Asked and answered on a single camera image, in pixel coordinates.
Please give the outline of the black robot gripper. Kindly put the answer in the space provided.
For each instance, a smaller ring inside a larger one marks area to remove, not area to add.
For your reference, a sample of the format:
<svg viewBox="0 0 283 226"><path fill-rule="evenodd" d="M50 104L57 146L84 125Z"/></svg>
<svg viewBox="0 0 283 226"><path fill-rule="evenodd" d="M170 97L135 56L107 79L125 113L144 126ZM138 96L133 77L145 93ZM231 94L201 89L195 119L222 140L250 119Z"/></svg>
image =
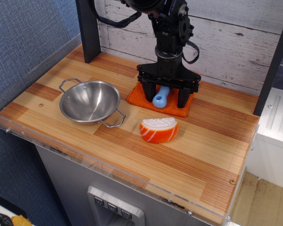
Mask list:
<svg viewBox="0 0 283 226"><path fill-rule="evenodd" d="M192 92L198 92L201 76L188 70L182 64L182 56L173 58L158 57L156 63L141 64L138 81L147 101L152 102L156 95L156 86L180 89L178 92L178 108L184 108Z"/></svg>

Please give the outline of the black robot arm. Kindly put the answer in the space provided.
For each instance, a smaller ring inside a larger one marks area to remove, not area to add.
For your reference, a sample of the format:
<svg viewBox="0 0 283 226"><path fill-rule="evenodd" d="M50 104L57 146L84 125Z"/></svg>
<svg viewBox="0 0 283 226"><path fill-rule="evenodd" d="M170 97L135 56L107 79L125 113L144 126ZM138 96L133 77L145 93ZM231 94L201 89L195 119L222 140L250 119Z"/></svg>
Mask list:
<svg viewBox="0 0 283 226"><path fill-rule="evenodd" d="M178 108L185 107L189 97L198 91L200 75L184 67L183 48L199 48L190 38L194 27L188 17L189 8L185 0L123 0L122 4L145 13L152 22L156 37L157 62L137 66L138 81L149 102L153 101L156 86L178 89Z"/></svg>

